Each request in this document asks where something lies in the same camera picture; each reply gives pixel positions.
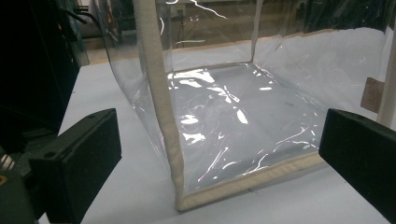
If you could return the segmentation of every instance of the plastic enclosure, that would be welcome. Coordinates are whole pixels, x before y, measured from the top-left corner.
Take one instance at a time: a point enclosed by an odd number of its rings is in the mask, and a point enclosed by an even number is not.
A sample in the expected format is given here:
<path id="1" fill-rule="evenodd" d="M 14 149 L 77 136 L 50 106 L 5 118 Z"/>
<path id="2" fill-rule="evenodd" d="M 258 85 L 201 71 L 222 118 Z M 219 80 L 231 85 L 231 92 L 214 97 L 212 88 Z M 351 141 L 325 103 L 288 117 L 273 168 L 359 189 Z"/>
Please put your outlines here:
<path id="1" fill-rule="evenodd" d="M 123 2 L 96 3 L 106 49 L 178 210 L 321 163 L 328 108 L 396 128 L 395 0 L 137 0 L 120 32 Z"/>

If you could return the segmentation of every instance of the white surface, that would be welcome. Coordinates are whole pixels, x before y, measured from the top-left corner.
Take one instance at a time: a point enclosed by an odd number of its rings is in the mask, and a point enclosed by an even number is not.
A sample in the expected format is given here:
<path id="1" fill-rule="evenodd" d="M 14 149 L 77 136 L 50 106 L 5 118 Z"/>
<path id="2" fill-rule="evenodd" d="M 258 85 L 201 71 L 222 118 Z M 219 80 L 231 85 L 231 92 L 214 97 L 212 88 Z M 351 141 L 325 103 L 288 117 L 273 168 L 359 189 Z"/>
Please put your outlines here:
<path id="1" fill-rule="evenodd" d="M 61 132 L 115 107 L 122 159 L 82 223 L 388 223 L 328 165 L 180 214 L 174 187 L 109 64 L 82 67 Z M 48 223 L 45 216 L 39 223 Z"/>

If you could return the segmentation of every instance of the white table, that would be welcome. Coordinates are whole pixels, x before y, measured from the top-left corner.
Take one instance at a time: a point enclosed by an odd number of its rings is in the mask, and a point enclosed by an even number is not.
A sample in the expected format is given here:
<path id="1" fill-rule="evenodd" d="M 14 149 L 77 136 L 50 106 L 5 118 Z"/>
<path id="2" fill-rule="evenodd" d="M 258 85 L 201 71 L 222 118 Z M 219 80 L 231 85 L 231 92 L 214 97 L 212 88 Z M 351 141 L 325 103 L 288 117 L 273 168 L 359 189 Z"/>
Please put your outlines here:
<path id="1" fill-rule="evenodd" d="M 155 154 L 108 63 L 81 68 L 61 133 L 111 107 L 118 113 L 122 159 L 82 223 L 388 223 L 327 164 L 179 213 L 166 161 Z M 39 223 L 49 222 L 43 216 Z"/>

